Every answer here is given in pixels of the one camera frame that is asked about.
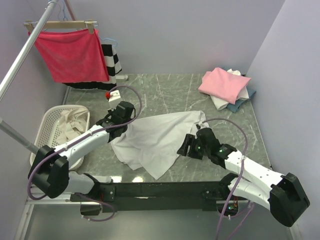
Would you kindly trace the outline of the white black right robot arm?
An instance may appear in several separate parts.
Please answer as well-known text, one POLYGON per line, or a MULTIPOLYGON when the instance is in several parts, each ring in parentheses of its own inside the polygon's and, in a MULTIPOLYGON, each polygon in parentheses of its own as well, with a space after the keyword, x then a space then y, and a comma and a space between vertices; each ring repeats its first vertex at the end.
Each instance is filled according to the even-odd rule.
POLYGON ((310 201, 299 181, 292 173, 282 174, 268 169, 244 156, 229 144, 221 144, 213 131, 206 127, 195 135, 186 134, 176 152, 211 162, 230 173, 218 183, 216 190, 206 190, 205 197, 230 200, 242 197, 268 209, 282 225, 292 227, 310 206, 310 201))

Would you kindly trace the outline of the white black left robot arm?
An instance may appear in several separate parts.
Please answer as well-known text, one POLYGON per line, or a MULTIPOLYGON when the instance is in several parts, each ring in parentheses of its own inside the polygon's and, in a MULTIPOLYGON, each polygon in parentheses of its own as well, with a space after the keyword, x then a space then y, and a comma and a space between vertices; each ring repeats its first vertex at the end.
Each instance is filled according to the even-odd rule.
POLYGON ((35 185, 51 199, 70 192, 82 194, 88 201, 96 200, 100 195, 101 182, 87 173, 71 173, 70 166, 96 148, 120 137, 140 113, 141 110, 135 109, 132 103, 121 101, 80 136, 56 147, 41 147, 28 174, 28 196, 39 200, 31 192, 31 186, 35 185))

